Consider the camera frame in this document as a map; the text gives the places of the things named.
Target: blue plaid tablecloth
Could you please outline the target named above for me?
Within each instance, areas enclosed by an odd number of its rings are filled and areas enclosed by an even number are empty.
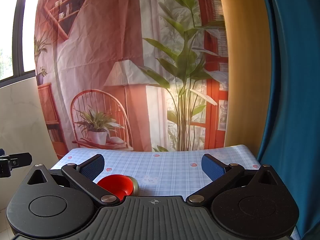
[[[209,153],[225,164],[238,163],[245,169],[258,169],[259,162],[244,145],[189,152],[125,152],[76,148],[66,154],[52,169],[67,163],[80,164],[96,154],[103,155],[105,167],[94,180],[111,174],[134,177],[139,184],[140,196],[181,195],[183,199],[211,183],[202,171],[201,158]],[[296,229],[292,235],[299,240]]]

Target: printed fabric backdrop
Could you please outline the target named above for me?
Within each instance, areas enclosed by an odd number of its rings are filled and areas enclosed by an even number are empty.
[[[220,0],[39,0],[34,42],[58,158],[77,147],[224,146],[228,49]]]

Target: floor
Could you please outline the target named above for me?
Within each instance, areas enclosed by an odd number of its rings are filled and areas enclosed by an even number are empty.
[[[14,238],[14,234],[7,221],[5,209],[0,210],[0,240],[10,240],[12,238]]]

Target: window pane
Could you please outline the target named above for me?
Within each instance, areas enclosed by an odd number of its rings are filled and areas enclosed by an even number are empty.
[[[34,33],[38,0],[26,0],[22,28],[22,54],[24,71],[36,68],[34,58]]]
[[[12,27],[17,0],[0,0],[0,80],[13,76]]]

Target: diamond-shaped shelf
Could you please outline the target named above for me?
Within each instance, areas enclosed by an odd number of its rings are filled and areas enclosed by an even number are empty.
[[[73,22],[84,2],[85,0],[47,0],[44,5],[51,23],[63,40],[69,38]]]

